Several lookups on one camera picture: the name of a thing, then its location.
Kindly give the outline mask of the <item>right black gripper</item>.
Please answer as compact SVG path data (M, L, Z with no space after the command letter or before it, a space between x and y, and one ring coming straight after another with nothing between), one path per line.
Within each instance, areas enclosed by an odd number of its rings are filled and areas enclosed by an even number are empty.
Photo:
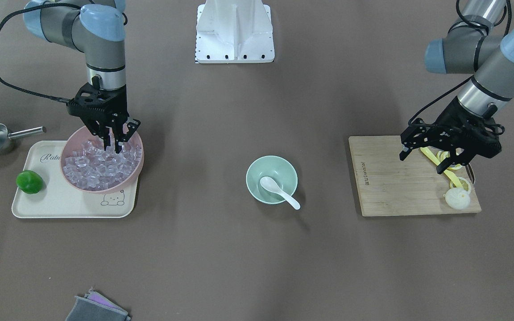
M113 134L117 154L141 125L141 121L131 118L127 110L127 86L106 90L86 83L66 103L66 108L71 116L82 120L92 135L102 139L104 151L111 146L110 134Z

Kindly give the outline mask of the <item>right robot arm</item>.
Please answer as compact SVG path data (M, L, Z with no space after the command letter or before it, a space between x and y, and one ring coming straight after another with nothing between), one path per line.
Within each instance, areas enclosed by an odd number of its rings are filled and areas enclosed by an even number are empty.
M127 110L125 8L124 0L31 0L0 22L1 32L12 17L22 16L36 37L84 53L87 82L71 99L12 88L64 103L90 134L118 154L140 126Z

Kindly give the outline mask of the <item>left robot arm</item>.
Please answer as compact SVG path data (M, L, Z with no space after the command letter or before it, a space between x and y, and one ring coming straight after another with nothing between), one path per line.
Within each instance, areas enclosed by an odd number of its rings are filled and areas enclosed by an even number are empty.
M500 153L505 129L494 115L514 97L514 29L507 25L504 35L492 34L503 18L511 21L510 2L469 0L456 12L447 36L428 44L424 62L433 73L470 77L456 86L459 93L433 123L415 114L401 134L400 160L428 146L449 152L437 173L465 166L477 155L493 158Z

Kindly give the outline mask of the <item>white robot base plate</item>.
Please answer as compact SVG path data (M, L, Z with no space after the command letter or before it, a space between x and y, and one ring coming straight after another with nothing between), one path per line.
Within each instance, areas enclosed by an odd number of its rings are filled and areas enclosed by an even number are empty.
M271 8L261 0L207 0L196 12L196 63L274 61Z

